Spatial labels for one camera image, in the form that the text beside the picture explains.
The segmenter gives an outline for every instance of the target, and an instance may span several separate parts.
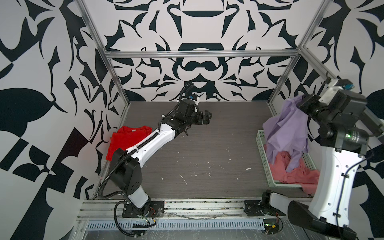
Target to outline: black and white patterned wall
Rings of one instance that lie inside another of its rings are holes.
[[[384,2],[381,0],[335,0],[307,45],[309,50],[336,76],[351,80],[355,92],[368,99],[368,107],[384,119]],[[278,99],[298,94],[322,94],[324,80],[301,59],[290,74]],[[321,148],[317,143],[318,125],[308,121],[311,156],[319,167]],[[380,224],[384,215],[384,146],[375,137],[369,139],[375,156],[356,173],[349,212],[350,227],[359,239],[384,238]]]
[[[73,0],[0,3],[1,239],[67,239],[124,103]]]
[[[109,51],[295,49],[319,0],[86,0]],[[130,101],[267,100],[289,57],[114,59]]]

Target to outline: lavender cloth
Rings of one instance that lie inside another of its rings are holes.
[[[291,155],[286,171],[291,172],[299,166],[301,152],[308,153],[308,116],[296,107],[303,96],[288,98],[284,101],[279,116],[271,117],[264,124],[266,156],[268,162],[275,163],[276,155],[287,151]]]

